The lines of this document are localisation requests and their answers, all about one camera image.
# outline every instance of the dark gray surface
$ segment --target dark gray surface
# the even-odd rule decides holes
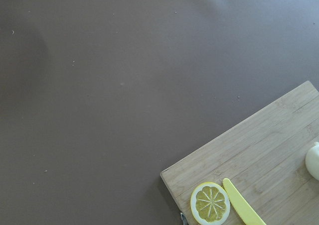
[[[0,59],[0,224],[179,225],[161,170],[319,88],[319,0],[0,0]]]

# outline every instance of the white object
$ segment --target white object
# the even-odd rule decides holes
[[[319,180],[319,142],[315,142],[315,146],[308,150],[306,155],[306,167],[309,173]]]

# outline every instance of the lemon segment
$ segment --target lemon segment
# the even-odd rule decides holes
[[[198,185],[190,198],[191,212],[201,225],[221,225],[230,211],[225,190],[218,184],[206,182]]]

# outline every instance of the cutting board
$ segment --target cutting board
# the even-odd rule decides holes
[[[319,92],[305,82],[161,172],[190,225],[190,195],[229,178],[268,225],[319,224],[319,181],[306,152],[319,141]],[[231,208],[225,225],[244,224]]]

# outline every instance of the plastic knife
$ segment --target plastic knife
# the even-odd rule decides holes
[[[223,185],[232,206],[246,225],[266,225],[229,179],[223,179]]]

